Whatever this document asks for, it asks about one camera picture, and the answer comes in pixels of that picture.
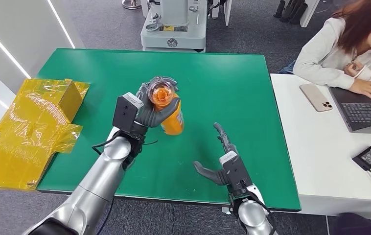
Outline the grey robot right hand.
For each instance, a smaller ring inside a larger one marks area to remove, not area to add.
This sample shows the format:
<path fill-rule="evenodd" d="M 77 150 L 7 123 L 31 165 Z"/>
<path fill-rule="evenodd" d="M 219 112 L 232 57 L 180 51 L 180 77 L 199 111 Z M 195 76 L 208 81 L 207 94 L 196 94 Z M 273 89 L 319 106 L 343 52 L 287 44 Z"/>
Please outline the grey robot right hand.
<path fill-rule="evenodd" d="M 237 157 L 238 151 L 236 149 L 236 146 L 232 144 L 229 140 L 228 135 L 224 131 L 223 127 L 218 123 L 214 123 L 214 128 L 219 133 L 219 136 L 217 137 L 223 146 L 223 149 L 225 151 L 225 154 L 219 158 L 220 164 L 223 165 L 226 162 L 229 162 L 233 158 Z M 231 181 L 228 177 L 229 170 L 219 169 L 219 170 L 210 170 L 208 168 L 205 168 L 202 166 L 202 164 L 198 161 L 193 162 L 195 170 L 205 178 L 213 181 L 215 184 L 220 186 L 226 186 L 230 185 Z"/>

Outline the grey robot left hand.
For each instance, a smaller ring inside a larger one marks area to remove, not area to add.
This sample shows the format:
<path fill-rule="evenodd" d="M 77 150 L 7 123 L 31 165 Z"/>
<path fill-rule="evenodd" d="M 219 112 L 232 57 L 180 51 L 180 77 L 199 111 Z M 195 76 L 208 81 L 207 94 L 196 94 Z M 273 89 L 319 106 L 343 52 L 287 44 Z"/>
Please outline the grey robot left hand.
<path fill-rule="evenodd" d="M 184 129 L 181 100 L 176 94 L 177 81 L 156 76 L 142 83 L 136 97 L 143 102 L 131 126 L 132 135 L 144 135 L 148 128 L 161 126 L 168 135 L 179 135 Z"/>

